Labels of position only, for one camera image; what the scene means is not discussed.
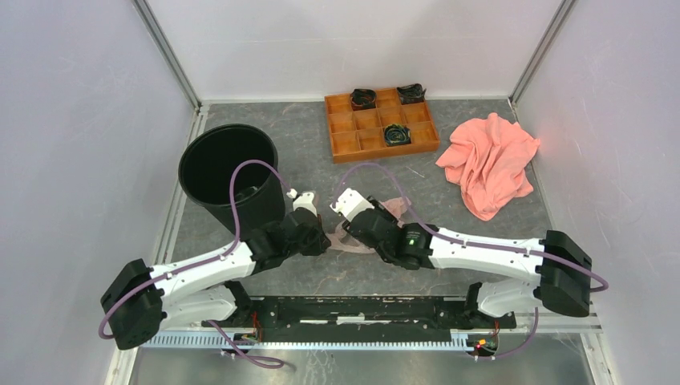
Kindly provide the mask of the pink translucent trash bag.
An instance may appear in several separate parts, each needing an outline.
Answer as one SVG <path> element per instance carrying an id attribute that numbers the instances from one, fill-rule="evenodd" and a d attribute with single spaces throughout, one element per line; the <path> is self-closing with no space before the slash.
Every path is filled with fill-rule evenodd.
<path id="1" fill-rule="evenodd" d="M 381 243 L 396 244 L 403 227 L 402 216 L 411 207 L 411 201 L 401 197 L 378 201 L 373 196 L 368 196 L 367 200 L 374 206 L 373 212 L 352 222 L 344 221 L 326 234 L 330 249 L 369 254 Z"/>

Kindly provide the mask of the black plastic trash bin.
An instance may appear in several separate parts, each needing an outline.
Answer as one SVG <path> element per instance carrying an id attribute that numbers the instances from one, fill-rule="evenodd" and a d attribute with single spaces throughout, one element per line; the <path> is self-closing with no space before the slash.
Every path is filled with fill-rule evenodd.
<path id="1" fill-rule="evenodd" d="M 266 167 L 248 164 L 261 160 L 278 168 L 278 153 L 271 138 L 248 124 L 225 124 L 198 136 L 180 158 L 178 177 L 188 198 L 206 209 L 231 234 L 236 222 L 229 186 L 236 174 L 233 195 L 241 236 L 285 216 L 284 193 L 279 179 Z"/>

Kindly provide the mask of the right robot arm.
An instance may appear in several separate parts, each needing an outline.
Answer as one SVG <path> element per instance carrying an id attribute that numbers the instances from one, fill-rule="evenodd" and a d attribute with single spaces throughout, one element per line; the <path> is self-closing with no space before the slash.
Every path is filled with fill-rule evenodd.
<path id="1" fill-rule="evenodd" d="M 543 306 L 553 313 L 584 318 L 590 313 L 591 257 L 566 233 L 549 230 L 542 238 L 472 236 L 418 223 L 399 224 L 373 198 L 347 189 L 332 209 L 342 227 L 381 259 L 406 270 L 464 269 L 501 276 L 477 282 L 463 305 L 465 321 L 486 326 L 516 310 Z"/>

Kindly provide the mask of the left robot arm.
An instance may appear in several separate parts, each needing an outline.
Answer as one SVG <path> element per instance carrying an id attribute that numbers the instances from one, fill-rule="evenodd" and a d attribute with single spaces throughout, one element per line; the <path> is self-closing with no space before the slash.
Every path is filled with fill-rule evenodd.
<path id="1" fill-rule="evenodd" d="M 275 269 L 297 254 L 322 255 L 330 245 L 319 216 L 298 208 L 280 222 L 197 257 L 154 266 L 131 261 L 100 299 L 105 315 L 99 336 L 114 340 L 123 351 L 184 324 L 243 326 L 251 319 L 253 301 L 240 279 Z"/>

